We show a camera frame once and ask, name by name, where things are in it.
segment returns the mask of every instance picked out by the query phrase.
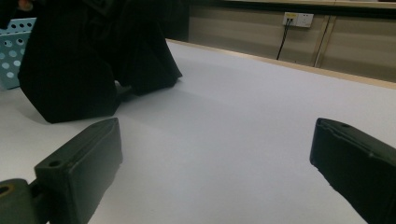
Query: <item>white table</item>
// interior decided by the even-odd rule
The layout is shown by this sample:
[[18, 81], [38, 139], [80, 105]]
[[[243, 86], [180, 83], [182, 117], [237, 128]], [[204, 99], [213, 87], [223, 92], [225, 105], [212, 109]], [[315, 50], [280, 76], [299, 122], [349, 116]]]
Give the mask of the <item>white table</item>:
[[[184, 77], [120, 106], [124, 163], [90, 223], [364, 223], [309, 163], [315, 122], [396, 147], [396, 90], [169, 45]], [[34, 180], [36, 164], [104, 119], [48, 124], [20, 89], [0, 106], [0, 180]]]

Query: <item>black cable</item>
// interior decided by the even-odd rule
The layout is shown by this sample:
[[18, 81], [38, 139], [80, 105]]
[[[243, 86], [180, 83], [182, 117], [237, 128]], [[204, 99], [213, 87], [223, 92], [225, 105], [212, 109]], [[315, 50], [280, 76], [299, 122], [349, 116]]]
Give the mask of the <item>black cable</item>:
[[282, 51], [282, 49], [283, 49], [283, 45], [285, 44], [285, 40], [286, 40], [286, 35], [288, 34], [288, 30], [289, 30], [289, 27], [290, 27], [290, 24], [292, 21], [293, 21], [293, 19], [286, 20], [285, 31], [283, 32], [282, 44], [280, 45], [279, 52], [277, 53], [277, 56], [276, 56], [277, 60], [279, 60], [280, 51]]

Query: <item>beige wall panel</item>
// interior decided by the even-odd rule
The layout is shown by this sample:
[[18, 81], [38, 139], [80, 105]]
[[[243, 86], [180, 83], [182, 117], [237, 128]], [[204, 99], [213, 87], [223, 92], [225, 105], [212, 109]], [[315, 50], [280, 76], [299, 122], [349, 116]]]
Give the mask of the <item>beige wall panel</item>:
[[396, 82], [396, 22], [337, 17], [320, 68]]
[[[284, 32], [283, 12], [192, 7], [190, 42], [275, 59]], [[313, 65], [324, 17], [311, 28], [290, 27], [279, 60]]]

